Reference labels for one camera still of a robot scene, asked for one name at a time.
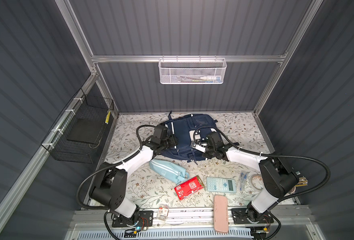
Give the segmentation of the navy blue student backpack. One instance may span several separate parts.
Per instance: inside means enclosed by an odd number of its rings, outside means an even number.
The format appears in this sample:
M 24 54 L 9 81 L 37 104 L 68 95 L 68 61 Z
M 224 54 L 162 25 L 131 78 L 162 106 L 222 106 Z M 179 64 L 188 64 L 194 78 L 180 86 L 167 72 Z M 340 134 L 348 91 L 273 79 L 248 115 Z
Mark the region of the navy blue student backpack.
M 161 155 L 172 160 L 205 161 L 202 152 L 192 148 L 192 143 L 207 144 L 207 135 L 217 132 L 216 123 L 217 121 L 207 114 L 190 114 L 176 119 L 168 116 L 168 120 L 161 125 L 168 127 L 176 136 L 177 146 L 165 150 Z

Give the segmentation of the light teal pencil pouch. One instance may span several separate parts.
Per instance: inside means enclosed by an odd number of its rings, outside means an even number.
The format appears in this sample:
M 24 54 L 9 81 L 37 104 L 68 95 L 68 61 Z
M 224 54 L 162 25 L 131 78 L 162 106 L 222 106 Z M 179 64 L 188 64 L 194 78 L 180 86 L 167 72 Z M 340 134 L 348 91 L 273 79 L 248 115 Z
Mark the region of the light teal pencil pouch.
M 187 170 L 169 161 L 153 159 L 149 162 L 150 169 L 167 180 L 179 185 L 190 179 Z

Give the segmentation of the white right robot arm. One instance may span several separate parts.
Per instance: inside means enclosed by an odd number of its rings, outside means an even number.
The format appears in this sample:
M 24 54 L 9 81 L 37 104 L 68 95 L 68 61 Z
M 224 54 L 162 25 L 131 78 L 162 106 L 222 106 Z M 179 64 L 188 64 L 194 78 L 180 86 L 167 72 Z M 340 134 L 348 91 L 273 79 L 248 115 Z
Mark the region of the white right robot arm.
M 203 140 L 193 140 L 191 147 L 202 152 L 205 158 L 239 163 L 261 175 L 264 187 L 244 213 L 253 224 L 261 221 L 299 182 L 299 177 L 283 157 L 245 150 L 231 142 L 225 144 L 219 132 L 207 134 Z

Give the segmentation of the teal calculator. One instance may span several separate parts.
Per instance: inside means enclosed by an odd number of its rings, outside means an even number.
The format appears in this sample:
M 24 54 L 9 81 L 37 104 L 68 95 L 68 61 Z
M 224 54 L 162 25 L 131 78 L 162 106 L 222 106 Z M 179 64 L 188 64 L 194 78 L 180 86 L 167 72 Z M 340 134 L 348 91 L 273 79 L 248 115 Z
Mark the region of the teal calculator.
M 231 194 L 237 192 L 236 181 L 233 179 L 207 177 L 206 187 L 208 192 Z

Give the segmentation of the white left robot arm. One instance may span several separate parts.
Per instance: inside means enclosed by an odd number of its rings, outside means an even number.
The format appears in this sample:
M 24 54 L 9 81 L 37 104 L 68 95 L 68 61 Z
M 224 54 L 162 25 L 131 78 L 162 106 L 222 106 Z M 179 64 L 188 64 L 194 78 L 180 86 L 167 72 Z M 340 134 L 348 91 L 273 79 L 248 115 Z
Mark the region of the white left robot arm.
M 104 164 L 94 178 L 89 196 L 109 211 L 127 219 L 137 219 L 139 207 L 126 195 L 128 177 L 139 167 L 150 162 L 165 150 L 174 148 L 178 140 L 165 125 L 142 125 L 136 129 L 138 139 L 141 128 L 153 128 L 149 140 L 140 141 L 139 149 L 115 164 Z

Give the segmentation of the clear pen pack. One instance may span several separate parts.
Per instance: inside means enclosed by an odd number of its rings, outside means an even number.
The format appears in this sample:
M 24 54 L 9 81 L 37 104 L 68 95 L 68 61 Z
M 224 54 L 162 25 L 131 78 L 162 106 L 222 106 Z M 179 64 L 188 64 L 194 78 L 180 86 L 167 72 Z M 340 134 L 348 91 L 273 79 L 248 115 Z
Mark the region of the clear pen pack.
M 240 179 L 239 179 L 239 189 L 242 192 L 247 184 L 248 181 L 248 173 L 246 171 L 241 171 Z

